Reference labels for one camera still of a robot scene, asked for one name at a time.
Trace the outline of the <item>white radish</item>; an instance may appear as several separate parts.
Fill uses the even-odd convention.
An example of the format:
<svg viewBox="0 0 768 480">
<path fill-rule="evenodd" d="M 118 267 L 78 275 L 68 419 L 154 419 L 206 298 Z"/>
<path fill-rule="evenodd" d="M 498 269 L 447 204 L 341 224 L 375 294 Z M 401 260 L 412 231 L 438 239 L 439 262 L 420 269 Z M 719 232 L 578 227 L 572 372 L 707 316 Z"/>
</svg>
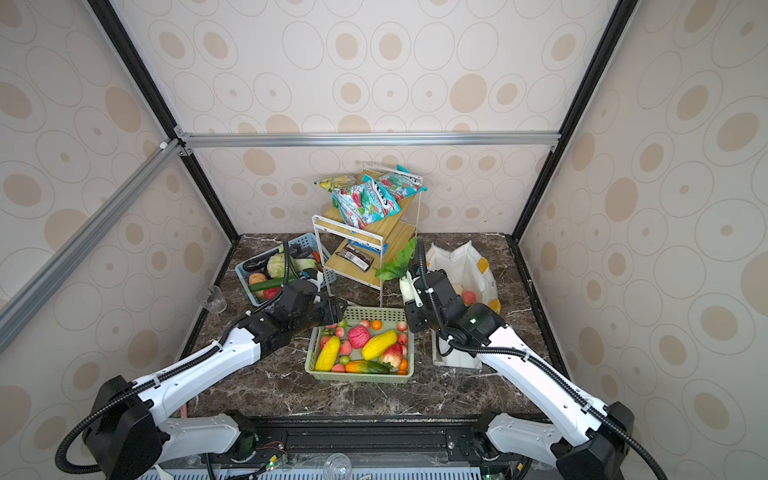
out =
<svg viewBox="0 0 768 480">
<path fill-rule="evenodd" d="M 415 294 L 413 292 L 412 283 L 406 277 L 403 277 L 399 280 L 399 288 L 403 302 L 405 304 L 415 301 Z"/>
</svg>

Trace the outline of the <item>white grocery tote bag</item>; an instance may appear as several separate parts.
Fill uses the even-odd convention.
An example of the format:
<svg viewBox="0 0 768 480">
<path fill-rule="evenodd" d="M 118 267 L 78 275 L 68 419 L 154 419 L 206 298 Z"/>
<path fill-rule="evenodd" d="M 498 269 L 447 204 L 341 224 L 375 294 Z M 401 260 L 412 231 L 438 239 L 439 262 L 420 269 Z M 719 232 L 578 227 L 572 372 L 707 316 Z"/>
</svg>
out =
<svg viewBox="0 0 768 480">
<path fill-rule="evenodd" d="M 475 249 L 471 241 L 452 251 L 433 244 L 426 252 L 426 260 L 429 270 L 443 269 L 446 272 L 447 278 L 460 297 L 470 292 L 474 295 L 476 303 L 485 304 L 497 314 L 501 312 L 497 285 L 489 262 Z M 431 340 L 434 366 L 455 368 L 465 372 L 482 370 L 481 361 L 467 353 L 453 351 L 447 356 L 441 356 L 440 351 L 445 352 L 448 344 L 436 333 L 431 334 Z"/>
</svg>

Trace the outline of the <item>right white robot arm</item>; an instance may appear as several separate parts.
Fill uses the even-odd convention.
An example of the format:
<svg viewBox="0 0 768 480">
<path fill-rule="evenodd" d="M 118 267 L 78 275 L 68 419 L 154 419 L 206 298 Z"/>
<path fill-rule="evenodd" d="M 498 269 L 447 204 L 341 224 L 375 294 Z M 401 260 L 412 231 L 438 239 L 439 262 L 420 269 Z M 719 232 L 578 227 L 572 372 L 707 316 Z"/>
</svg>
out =
<svg viewBox="0 0 768 480">
<path fill-rule="evenodd" d="M 622 403 L 606 404 L 544 361 L 489 306 L 465 305 L 444 270 L 427 265 L 423 241 L 407 243 L 400 281 L 406 319 L 413 332 L 434 331 L 451 353 L 462 352 L 490 366 L 548 418 L 537 423 L 508 414 L 480 425 L 492 453 L 518 454 L 557 469 L 564 479 L 617 479 L 635 452 L 658 479 L 666 474 L 633 438 L 634 414 Z"/>
</svg>

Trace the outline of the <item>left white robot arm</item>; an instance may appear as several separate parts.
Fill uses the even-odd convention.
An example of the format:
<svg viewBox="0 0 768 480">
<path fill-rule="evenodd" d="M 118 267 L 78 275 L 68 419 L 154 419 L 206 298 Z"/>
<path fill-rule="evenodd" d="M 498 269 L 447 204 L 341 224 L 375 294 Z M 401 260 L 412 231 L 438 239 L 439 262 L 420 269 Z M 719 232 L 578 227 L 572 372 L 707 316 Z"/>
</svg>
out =
<svg viewBox="0 0 768 480">
<path fill-rule="evenodd" d="M 163 462 L 232 454 L 252 440 L 247 419 L 237 412 L 198 420 L 173 415 L 209 387 L 288 345 L 296 334 L 343 319 L 348 304 L 323 289 L 322 272 L 298 271 L 289 254 L 282 260 L 278 294 L 231 321 L 208 346 L 134 381 L 116 376 L 104 383 L 90 414 L 61 440 L 56 467 L 70 475 L 138 479 Z"/>
</svg>

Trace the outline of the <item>green plastic fruit basket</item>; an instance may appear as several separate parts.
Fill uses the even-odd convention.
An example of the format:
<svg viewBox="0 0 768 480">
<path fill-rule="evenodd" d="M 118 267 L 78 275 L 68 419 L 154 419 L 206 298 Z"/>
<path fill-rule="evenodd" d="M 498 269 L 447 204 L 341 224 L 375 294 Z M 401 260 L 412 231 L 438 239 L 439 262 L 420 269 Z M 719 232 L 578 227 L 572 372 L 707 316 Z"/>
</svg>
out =
<svg viewBox="0 0 768 480">
<path fill-rule="evenodd" d="M 380 330 L 372 328 L 372 322 L 379 320 L 382 322 Z M 330 372 L 319 372 L 315 370 L 315 362 L 320 353 L 323 344 L 329 337 L 336 336 L 335 331 L 329 327 L 316 327 L 311 330 L 309 351 L 305 361 L 305 371 L 317 380 L 327 381 L 349 381 L 349 382 L 373 382 L 373 383 L 405 383 L 414 373 L 414 353 L 411 347 L 414 343 L 414 335 L 408 326 L 403 326 L 405 313 L 402 309 L 382 308 L 382 307 L 363 307 L 351 306 L 344 313 L 343 325 L 345 334 L 339 336 L 341 347 L 336 360 L 336 364 Z M 397 343 L 403 346 L 403 361 L 399 370 L 390 369 L 389 374 L 353 374 L 345 372 L 345 365 L 350 361 L 364 360 L 361 354 L 362 349 L 349 348 L 349 352 L 344 347 L 347 341 L 347 332 L 358 325 L 364 325 L 368 328 L 371 337 L 382 334 L 389 330 L 395 330 L 398 333 Z"/>
</svg>

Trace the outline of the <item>leafy green vegetable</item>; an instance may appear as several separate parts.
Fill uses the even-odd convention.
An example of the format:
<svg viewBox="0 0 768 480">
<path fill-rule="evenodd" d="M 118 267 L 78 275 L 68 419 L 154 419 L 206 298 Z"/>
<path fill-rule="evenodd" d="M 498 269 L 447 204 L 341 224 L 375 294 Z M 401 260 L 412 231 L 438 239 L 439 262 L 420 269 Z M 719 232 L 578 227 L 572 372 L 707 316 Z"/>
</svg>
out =
<svg viewBox="0 0 768 480">
<path fill-rule="evenodd" d="M 417 242 L 416 237 L 411 238 L 391 261 L 376 270 L 375 277 L 382 281 L 399 280 L 405 277 Z"/>
</svg>

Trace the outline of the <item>green cucumber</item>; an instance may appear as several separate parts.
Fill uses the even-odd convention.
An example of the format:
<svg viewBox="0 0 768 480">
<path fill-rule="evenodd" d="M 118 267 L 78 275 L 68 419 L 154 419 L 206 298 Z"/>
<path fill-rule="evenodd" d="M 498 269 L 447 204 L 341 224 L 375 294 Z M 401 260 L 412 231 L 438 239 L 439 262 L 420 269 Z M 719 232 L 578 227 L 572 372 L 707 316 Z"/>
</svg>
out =
<svg viewBox="0 0 768 480">
<path fill-rule="evenodd" d="M 259 292 L 259 291 L 265 291 L 270 290 L 273 288 L 281 288 L 284 285 L 284 281 L 282 279 L 269 279 L 262 282 L 250 284 L 248 286 L 249 290 L 252 293 Z"/>
</svg>

